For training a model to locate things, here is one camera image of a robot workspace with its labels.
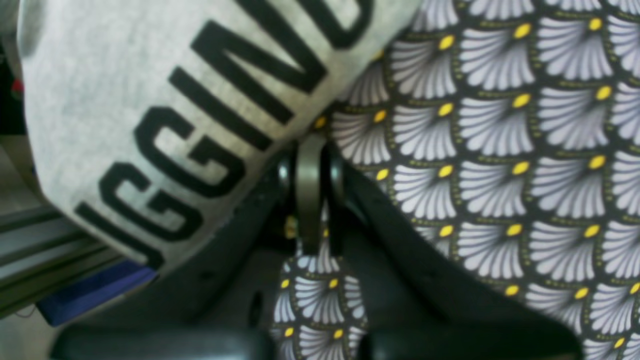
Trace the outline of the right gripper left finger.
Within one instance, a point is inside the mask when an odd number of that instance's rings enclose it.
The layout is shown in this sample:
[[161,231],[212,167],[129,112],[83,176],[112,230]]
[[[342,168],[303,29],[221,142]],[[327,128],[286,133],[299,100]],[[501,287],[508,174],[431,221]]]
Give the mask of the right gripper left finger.
[[276,286],[296,240],[269,222],[298,211],[305,255],[320,250],[326,140],[284,152],[230,221],[197,255],[125,301],[62,331],[52,360],[274,360],[269,333]]

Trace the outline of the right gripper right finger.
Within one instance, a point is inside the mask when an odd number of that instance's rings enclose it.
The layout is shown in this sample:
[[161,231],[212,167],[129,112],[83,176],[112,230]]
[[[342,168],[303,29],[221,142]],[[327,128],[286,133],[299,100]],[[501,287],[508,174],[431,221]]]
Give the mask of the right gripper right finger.
[[560,322],[482,284],[428,244],[380,189],[325,150],[329,249],[359,281],[358,360],[582,360]]

